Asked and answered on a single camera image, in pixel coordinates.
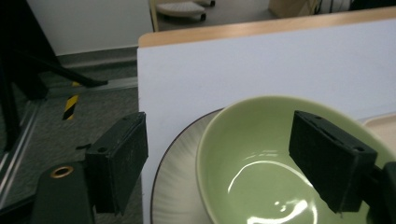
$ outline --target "black stand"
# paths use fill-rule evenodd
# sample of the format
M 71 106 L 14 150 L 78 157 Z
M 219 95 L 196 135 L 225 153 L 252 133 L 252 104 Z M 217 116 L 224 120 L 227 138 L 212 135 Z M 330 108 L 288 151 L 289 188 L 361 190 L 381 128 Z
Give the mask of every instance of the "black stand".
M 44 99 L 48 88 L 38 74 L 51 71 L 86 87 L 106 85 L 63 68 L 25 0 L 0 1 L 0 99 L 10 150 L 20 132 L 10 83 L 15 83 L 29 100 Z

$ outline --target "green bowl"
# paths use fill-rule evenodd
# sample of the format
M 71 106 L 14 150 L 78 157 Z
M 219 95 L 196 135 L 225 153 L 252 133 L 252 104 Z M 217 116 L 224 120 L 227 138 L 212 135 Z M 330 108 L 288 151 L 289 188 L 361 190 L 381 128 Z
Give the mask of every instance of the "green bowl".
M 196 172 L 214 223 L 366 223 L 359 213 L 334 214 L 289 155 L 295 110 L 319 115 L 378 152 L 376 164 L 395 161 L 389 149 L 358 122 L 315 102 L 263 96 L 231 105 L 207 126 Z

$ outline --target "white wall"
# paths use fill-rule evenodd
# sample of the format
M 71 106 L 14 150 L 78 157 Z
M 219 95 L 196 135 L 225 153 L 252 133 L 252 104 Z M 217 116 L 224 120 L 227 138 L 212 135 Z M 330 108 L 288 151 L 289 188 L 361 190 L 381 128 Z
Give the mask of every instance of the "white wall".
M 56 55 L 137 46 L 152 32 L 147 0 L 28 0 Z

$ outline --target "white plate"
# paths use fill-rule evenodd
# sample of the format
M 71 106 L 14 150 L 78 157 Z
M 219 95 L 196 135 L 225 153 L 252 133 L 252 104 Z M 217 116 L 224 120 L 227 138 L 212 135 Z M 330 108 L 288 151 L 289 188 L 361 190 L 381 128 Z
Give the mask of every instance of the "white plate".
M 195 159 L 207 124 L 218 113 L 215 111 L 196 120 L 165 152 L 152 190 L 152 223 L 212 223 L 199 194 Z

